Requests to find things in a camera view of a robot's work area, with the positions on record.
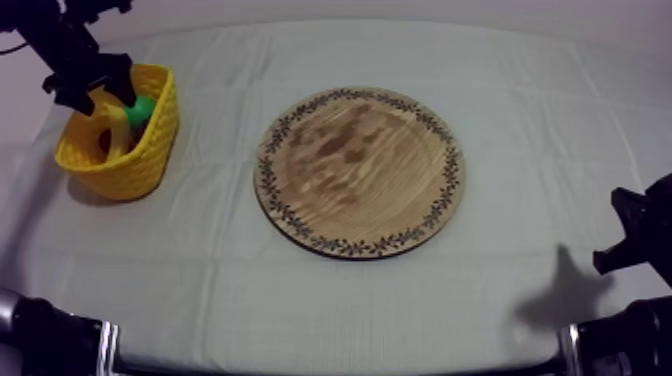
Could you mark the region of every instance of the white wall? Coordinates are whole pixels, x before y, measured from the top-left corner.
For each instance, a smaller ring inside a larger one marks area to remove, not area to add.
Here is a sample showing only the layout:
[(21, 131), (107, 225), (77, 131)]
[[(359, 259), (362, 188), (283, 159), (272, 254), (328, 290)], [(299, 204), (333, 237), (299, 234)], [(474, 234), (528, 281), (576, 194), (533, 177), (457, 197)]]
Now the white wall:
[(670, 0), (134, 0), (93, 25), (102, 40), (166, 30), (315, 18), (455, 22), (672, 57)]

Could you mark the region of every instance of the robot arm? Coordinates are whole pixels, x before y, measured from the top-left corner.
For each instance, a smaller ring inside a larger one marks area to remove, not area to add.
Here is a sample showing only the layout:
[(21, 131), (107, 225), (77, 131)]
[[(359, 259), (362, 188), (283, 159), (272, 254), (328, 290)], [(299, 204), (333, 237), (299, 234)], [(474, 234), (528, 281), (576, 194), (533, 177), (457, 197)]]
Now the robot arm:
[(56, 92), (55, 102), (91, 115), (95, 105), (88, 92), (104, 86), (128, 107), (133, 107), (127, 54), (99, 53), (95, 39), (85, 23), (98, 20), (98, 14), (118, 8), (131, 9), (131, 0), (65, 0), (61, 13), (57, 0), (6, 0), (0, 6), (0, 32), (18, 31), (54, 72), (42, 88)]

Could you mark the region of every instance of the black cable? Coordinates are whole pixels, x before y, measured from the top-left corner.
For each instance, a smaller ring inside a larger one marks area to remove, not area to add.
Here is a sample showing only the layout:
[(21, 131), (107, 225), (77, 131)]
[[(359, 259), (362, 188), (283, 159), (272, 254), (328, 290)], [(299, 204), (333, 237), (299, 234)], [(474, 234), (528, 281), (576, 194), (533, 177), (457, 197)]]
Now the black cable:
[(12, 48), (8, 48), (8, 49), (6, 49), (6, 50), (2, 50), (2, 51), (0, 51), (0, 56), (2, 56), (2, 55), (9, 55), (9, 54), (11, 54), (12, 52), (16, 52), (16, 51), (18, 51), (18, 50), (20, 50), (20, 49), (26, 47), (27, 45), (28, 45), (28, 43), (27, 43), (27, 42), (24, 42), (24, 43), (22, 43), (22, 44), (20, 44), (20, 45), (18, 45), (18, 46), (14, 46), (14, 47), (12, 47)]

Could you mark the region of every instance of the yellow object in basket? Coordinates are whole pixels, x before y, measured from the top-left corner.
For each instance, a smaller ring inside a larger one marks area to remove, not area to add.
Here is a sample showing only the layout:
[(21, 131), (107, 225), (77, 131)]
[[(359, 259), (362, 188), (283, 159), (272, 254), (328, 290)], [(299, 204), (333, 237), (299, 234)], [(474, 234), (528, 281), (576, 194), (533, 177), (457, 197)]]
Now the yellow object in basket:
[(110, 103), (103, 103), (104, 120), (110, 127), (110, 150), (105, 162), (112, 162), (128, 152), (131, 142), (131, 125), (124, 109)]
[[(131, 80), (138, 95), (156, 101), (154, 113), (138, 145), (128, 154), (106, 161), (98, 145), (109, 128), (103, 106), (91, 116), (73, 113), (56, 147), (56, 163), (100, 196), (113, 200), (142, 197), (159, 185), (179, 126), (173, 73), (158, 65), (134, 65)], [(90, 93), (95, 103), (121, 103), (102, 89)]]

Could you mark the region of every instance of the wooden plate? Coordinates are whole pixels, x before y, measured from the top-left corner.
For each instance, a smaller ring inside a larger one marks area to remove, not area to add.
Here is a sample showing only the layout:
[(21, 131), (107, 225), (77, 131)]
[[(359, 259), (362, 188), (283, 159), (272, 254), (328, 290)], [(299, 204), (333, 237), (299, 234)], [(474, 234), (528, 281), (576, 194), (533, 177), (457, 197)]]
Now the wooden plate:
[(376, 259), (434, 235), (464, 190), (464, 159), (436, 114), (382, 89), (304, 99), (259, 146), (255, 189), (268, 218), (314, 252)]

